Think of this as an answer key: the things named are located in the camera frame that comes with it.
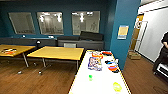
wooden table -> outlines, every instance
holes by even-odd
[[[103,59],[101,59],[102,71],[88,69],[90,57],[92,57],[92,53],[87,51],[69,94],[130,94],[121,71],[113,73],[105,63],[105,61],[116,61],[113,56],[103,56]],[[115,91],[114,83],[118,83],[122,89]]]
[[[76,60],[77,69],[78,69],[78,60],[80,60],[82,53],[83,53],[83,48],[65,48],[65,47],[45,46],[41,49],[38,49],[28,54],[27,56],[42,58],[44,67],[46,67],[44,58]]]
[[[0,45],[0,56],[10,56],[10,57],[14,57],[16,55],[22,54],[23,58],[25,60],[26,66],[29,67],[29,64],[27,62],[26,56],[24,54],[24,52],[33,49],[35,46],[21,46],[21,45]],[[14,51],[14,53],[12,54],[7,54],[4,53],[4,49],[16,49],[16,51]]]

green object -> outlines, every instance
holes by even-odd
[[[92,75],[89,75],[89,81],[92,81],[93,79],[92,79]]]

wall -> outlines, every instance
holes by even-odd
[[[141,0],[117,0],[110,50],[115,58],[119,59],[119,67],[121,70],[124,69],[140,2]],[[117,39],[120,25],[129,26],[128,35],[125,40]]]
[[[3,24],[3,21],[1,19],[1,15],[0,15],[0,37],[7,37],[7,36],[8,36],[8,33],[6,31],[6,28]]]
[[[108,6],[107,6],[107,21],[106,21],[106,28],[104,33],[104,40],[105,40],[105,50],[110,50],[111,45],[111,36],[112,36],[112,30],[113,30],[113,24],[114,24],[114,16],[115,16],[115,10],[116,10],[116,3],[117,0],[109,0]]]
[[[163,46],[161,39],[164,33],[168,31],[168,0],[141,6],[138,13],[144,13],[143,21],[148,22],[139,53],[155,62]]]
[[[99,32],[104,33],[105,15],[106,15],[106,0],[49,0],[49,1],[15,1],[15,2],[1,2],[1,15],[4,24],[7,27],[10,37],[18,38],[22,35],[14,33],[11,21],[8,17],[8,12],[31,12],[35,27],[35,35],[26,35],[28,38],[47,38],[47,35],[40,34],[40,28],[37,20],[37,12],[50,11],[63,13],[63,29],[64,35],[72,35],[72,16],[73,11],[100,11],[100,27]]]

door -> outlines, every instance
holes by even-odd
[[[136,22],[135,22],[134,31],[133,31],[133,34],[132,34],[132,39],[131,39],[131,44],[130,44],[129,50],[134,51],[136,42],[140,41],[139,39],[137,40],[137,38],[138,38],[139,31],[140,31],[140,28],[141,28],[143,16],[144,15],[138,15],[137,18],[136,18]]]

hand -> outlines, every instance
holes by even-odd
[[[163,45],[168,49],[168,44],[167,44],[167,42],[163,42]]]

